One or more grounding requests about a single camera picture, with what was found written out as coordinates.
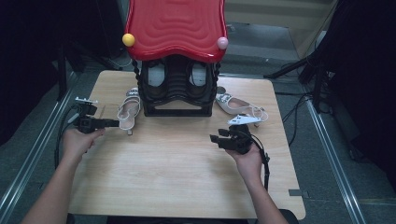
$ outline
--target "person's right hand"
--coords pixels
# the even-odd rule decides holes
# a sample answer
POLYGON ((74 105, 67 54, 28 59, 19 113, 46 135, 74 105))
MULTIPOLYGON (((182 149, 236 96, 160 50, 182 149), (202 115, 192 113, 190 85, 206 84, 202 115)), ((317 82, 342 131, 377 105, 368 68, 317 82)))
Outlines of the person's right hand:
POLYGON ((248 183, 262 182, 262 157, 255 144, 250 146, 250 151, 240 154, 234 150, 225 150, 236 162, 239 174, 248 183))
POLYGON ((77 129, 67 130, 63 136, 64 154, 62 160, 79 163, 82 155, 94 145, 93 141, 104 133, 105 129, 96 130, 93 133, 81 133, 77 129))

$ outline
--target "wooden table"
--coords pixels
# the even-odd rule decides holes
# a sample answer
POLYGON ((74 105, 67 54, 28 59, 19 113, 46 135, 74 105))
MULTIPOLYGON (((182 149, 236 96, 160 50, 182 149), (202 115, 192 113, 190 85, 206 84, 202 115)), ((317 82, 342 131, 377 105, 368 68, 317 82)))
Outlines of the wooden table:
MULTIPOLYGON (((265 108, 269 119, 250 132, 262 141, 269 162, 269 193, 279 208, 305 216, 272 83, 264 79, 220 77, 228 93, 265 108)), ((136 87, 132 72, 104 71, 90 99, 98 117, 116 119, 125 92, 136 87)), ((183 102, 167 105, 185 106, 183 102)), ((69 212, 142 217, 255 218, 244 182, 233 159, 210 142, 210 134, 228 129, 233 118, 217 103, 212 117, 136 117, 134 134, 107 128, 84 155, 74 181, 69 212)))

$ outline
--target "black stand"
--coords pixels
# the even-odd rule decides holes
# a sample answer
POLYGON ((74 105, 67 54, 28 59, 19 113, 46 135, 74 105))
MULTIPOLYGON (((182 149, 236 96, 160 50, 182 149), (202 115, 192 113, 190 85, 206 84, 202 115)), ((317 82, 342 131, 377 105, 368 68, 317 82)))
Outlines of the black stand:
POLYGON ((115 68, 113 64, 103 60, 88 49, 84 48, 77 42, 66 41, 58 49, 58 78, 59 78, 59 94, 57 101, 60 101, 67 92, 67 76, 66 76, 66 59, 69 61, 73 71, 83 72, 85 64, 76 51, 92 58, 108 70, 122 70, 122 67, 115 68))
POLYGON ((196 62, 182 55, 169 55, 156 61, 143 61, 139 74, 136 63, 133 63, 137 74, 139 95, 147 117, 210 117, 216 97, 219 63, 196 62), (164 81, 158 86, 149 85, 149 69, 160 63, 164 65, 164 81), (196 86, 193 80, 192 68, 200 64, 205 69, 205 84, 196 86), (196 108, 159 108, 172 101, 184 101, 196 108))
POLYGON ((299 81, 302 84, 307 84, 313 77, 316 77, 315 87, 312 94, 314 108, 318 113, 320 113, 319 103, 321 86, 325 76, 327 76, 327 71, 331 71, 333 67, 334 56, 332 56, 331 48, 336 48, 336 46, 338 46, 340 41, 339 36, 344 32, 342 24, 344 21, 350 19, 348 15, 350 6, 346 5, 341 7, 344 3, 345 1, 342 0, 337 3, 329 29, 314 52, 300 61, 286 66, 280 71, 271 75, 263 76, 264 78, 277 78, 304 66, 303 72, 299 75, 299 81))

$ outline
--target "yellow ball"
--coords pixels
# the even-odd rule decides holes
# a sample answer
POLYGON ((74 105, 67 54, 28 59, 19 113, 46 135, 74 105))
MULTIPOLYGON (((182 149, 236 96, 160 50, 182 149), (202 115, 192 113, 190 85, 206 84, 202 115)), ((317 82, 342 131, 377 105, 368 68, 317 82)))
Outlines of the yellow ball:
POLYGON ((124 45, 126 47, 131 47, 134 44, 134 36, 131 34, 125 34, 122 36, 122 43, 124 43, 124 45))

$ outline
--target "white sandal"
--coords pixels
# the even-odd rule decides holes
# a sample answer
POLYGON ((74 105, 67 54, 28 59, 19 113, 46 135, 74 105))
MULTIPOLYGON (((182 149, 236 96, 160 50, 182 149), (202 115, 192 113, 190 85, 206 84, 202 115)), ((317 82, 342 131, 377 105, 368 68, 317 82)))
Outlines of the white sandal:
POLYGON ((137 88, 132 88, 126 92, 124 103, 119 107, 117 117, 120 121, 120 128, 132 135, 134 127, 134 117, 140 111, 140 96, 137 88))
POLYGON ((229 120, 229 124, 255 123, 256 126, 258 122, 268 120, 268 114, 264 108, 233 97, 231 94, 226 93, 223 87, 218 87, 216 102, 228 114, 238 115, 234 119, 229 120), (247 115, 249 118, 244 119, 240 115, 247 115))

